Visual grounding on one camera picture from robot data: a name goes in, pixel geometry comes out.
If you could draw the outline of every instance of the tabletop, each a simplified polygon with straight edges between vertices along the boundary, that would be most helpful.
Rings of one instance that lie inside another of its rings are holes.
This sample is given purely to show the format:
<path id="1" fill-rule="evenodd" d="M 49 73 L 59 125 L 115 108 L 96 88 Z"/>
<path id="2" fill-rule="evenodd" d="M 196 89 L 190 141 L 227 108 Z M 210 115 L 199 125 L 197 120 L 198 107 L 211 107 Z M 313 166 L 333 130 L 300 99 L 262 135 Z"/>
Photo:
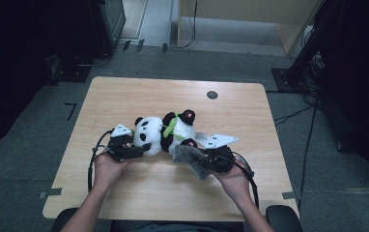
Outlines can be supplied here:
<path id="1" fill-rule="evenodd" d="M 208 93 L 214 91 L 217 98 Z M 134 129 L 138 117 L 192 109 L 196 132 L 239 138 L 229 145 L 255 172 L 260 211 L 287 205 L 298 214 L 296 201 L 284 199 L 292 187 L 264 87 L 255 83 L 149 78 L 96 77 L 74 126 L 69 145 L 48 196 L 46 218 L 79 207 L 88 194 L 87 172 L 100 136 L 118 124 Z M 103 139 L 106 145 L 109 137 Z M 220 183 L 210 175 L 201 181 L 186 163 L 161 152 L 130 165 L 108 192 L 99 213 L 105 219 L 242 221 L 242 215 Z"/>

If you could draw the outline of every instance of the black tape mark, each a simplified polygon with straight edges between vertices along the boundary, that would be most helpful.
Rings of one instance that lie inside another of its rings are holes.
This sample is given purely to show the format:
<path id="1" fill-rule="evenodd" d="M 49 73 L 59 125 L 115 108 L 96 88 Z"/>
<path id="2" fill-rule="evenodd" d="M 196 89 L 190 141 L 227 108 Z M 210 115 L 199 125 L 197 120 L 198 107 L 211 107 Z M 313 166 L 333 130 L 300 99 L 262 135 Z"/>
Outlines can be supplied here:
<path id="1" fill-rule="evenodd" d="M 162 53 L 167 51 L 167 43 L 163 44 L 163 49 L 161 50 Z"/>
<path id="2" fill-rule="evenodd" d="M 68 102 L 65 102 L 65 105 L 73 105 L 73 108 L 72 108 L 72 110 L 71 110 L 70 116 L 68 116 L 68 119 L 67 119 L 67 121 L 69 121 L 69 120 L 70 120 L 70 118 L 72 117 L 73 112 L 74 112 L 74 111 L 75 111 L 75 109 L 76 109 L 76 103 L 68 103 Z"/>
<path id="3" fill-rule="evenodd" d="M 130 41 L 126 41 L 124 45 L 124 51 L 128 50 L 130 46 Z"/>
<path id="4" fill-rule="evenodd" d="M 137 45 L 137 48 L 136 48 L 136 52 L 142 51 L 144 43 L 145 43 L 145 39 L 142 39 L 139 41 L 139 44 Z"/>

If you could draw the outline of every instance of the hand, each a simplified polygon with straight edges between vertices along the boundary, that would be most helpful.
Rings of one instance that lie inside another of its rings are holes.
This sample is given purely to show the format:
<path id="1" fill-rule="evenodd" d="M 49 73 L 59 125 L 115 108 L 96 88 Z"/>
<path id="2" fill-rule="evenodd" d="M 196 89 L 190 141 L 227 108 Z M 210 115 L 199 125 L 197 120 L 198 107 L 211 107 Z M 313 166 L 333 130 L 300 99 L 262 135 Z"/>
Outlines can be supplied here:
<path id="1" fill-rule="evenodd" d="M 236 159 L 236 163 L 245 168 L 244 163 L 238 159 Z M 249 182 L 242 171 L 235 165 L 227 173 L 212 172 L 212 174 L 221 183 L 227 195 L 234 201 L 251 198 Z"/>
<path id="2" fill-rule="evenodd" d="M 108 154 L 99 155 L 95 160 L 94 188 L 108 190 L 122 175 L 124 169 L 136 159 L 116 162 Z"/>

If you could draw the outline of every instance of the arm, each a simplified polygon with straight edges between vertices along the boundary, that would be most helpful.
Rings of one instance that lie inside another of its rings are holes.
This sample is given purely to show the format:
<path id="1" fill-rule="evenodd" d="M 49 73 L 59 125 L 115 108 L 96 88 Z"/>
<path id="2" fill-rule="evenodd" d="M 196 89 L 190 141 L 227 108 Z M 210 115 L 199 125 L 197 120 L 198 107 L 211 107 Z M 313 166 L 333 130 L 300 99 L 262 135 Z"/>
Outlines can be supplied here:
<path id="1" fill-rule="evenodd" d="M 100 207 L 109 188 L 119 179 L 123 170 L 134 161 L 135 159 L 128 159 L 117 163 L 107 154 L 97 157 L 94 186 L 62 231 L 94 231 Z"/>
<path id="2" fill-rule="evenodd" d="M 249 183 L 241 170 L 233 166 L 227 173 L 213 173 L 232 198 L 252 231 L 273 231 L 250 197 Z"/>

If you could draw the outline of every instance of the floor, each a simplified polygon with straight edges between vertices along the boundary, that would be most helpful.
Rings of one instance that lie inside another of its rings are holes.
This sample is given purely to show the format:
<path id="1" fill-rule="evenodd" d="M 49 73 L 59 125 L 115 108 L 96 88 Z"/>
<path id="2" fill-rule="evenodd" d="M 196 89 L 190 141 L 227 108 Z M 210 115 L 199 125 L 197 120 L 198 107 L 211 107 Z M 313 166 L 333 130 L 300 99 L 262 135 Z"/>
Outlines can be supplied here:
<path id="1" fill-rule="evenodd" d="M 178 0 L 125 0 L 127 24 L 121 43 L 131 41 L 144 45 L 184 46 L 192 37 L 193 18 L 182 17 L 182 37 L 178 45 Z M 196 40 L 193 50 L 251 53 L 287 56 L 272 23 L 196 18 Z M 307 35 L 311 26 L 304 31 Z M 297 57 L 299 41 L 288 56 Z"/>

